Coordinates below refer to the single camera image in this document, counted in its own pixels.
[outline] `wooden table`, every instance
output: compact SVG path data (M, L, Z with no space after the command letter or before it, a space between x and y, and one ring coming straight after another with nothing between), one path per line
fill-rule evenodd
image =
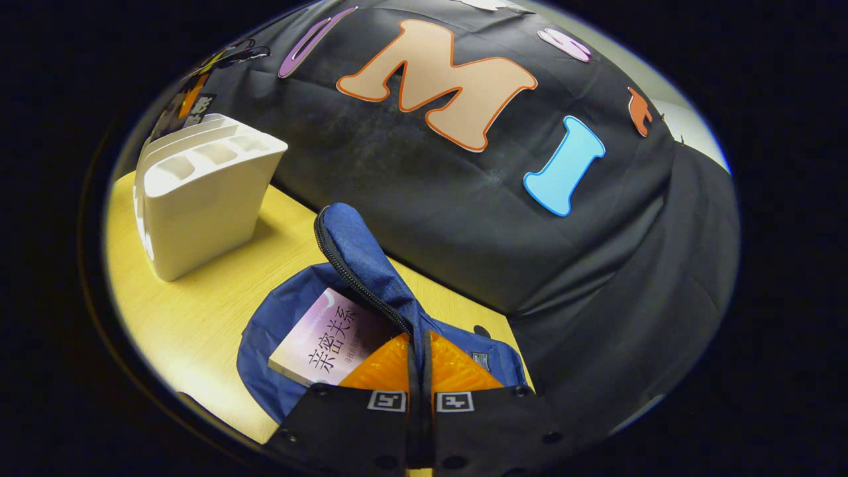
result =
M233 428L264 443L277 425L238 377L238 346L242 330L272 289L326 261L315 244L315 213L268 187L250 242L163 282L153 273L138 237L134 177L131 172L114 184L106 226L109 278L126 331L174 391L189 394ZM502 315L396 261L392 264L432 317L468 331L481 325L493 339L518 350Z

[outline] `orange letter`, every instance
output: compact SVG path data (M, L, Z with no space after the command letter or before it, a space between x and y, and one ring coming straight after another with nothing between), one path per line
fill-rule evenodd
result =
M648 128L644 126L644 120L647 118L648 122L654 122L654 118L650 117L650 111L648 111L648 103L633 88L628 87L628 91L633 95L628 104L630 119L633 120L633 125L636 126L639 134L642 137L648 137Z
M427 124L461 147L486 149L486 131L500 111L522 89L534 89L536 78L506 58L486 58L454 66L454 33L420 20L404 20L400 35L359 73L338 80L342 93L365 101L388 98L386 81L400 66L401 111L420 108L452 91L446 106L427 112Z

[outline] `book cover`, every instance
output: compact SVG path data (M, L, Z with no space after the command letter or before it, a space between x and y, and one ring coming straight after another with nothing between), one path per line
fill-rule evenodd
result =
M398 334L385 318L326 289L268 358L294 381L338 384Z

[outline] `black zipper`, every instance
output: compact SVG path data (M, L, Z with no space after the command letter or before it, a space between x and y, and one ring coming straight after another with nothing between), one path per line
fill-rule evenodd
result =
M406 322L406 319L403 318L397 310L389 306L385 301L380 300L379 297L369 291L350 270L348 264L344 262L344 259L341 257L341 254L336 248L336 244L332 241L332 237L330 237L330 233L326 230L326 227L324 227L323 219L326 209L327 207L324 207L324 209L318 214L318 217L315 218L315 241L318 242L318 249L322 254L324 254L332 267L336 269L336 272L341 275L345 283L347 283L357 295L362 297L363 300L367 301L368 304L376 308L378 311L382 312L383 315L388 317L392 323L410 336L410 346L412 346L412 327Z

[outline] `blue bag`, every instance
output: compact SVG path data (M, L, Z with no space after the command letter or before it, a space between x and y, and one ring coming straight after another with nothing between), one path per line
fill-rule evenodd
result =
M315 219L315 238L329 263L308 267L272 290L250 318L238 349L239 376L278 424L307 388L270 369L268 358L327 287L378 310L399 333L408 333L416 376L425 376L432 330L469 356L487 355L489 372L503 386L527 384L522 360L509 345L442 323L424 312L353 207L338 203L324 208Z

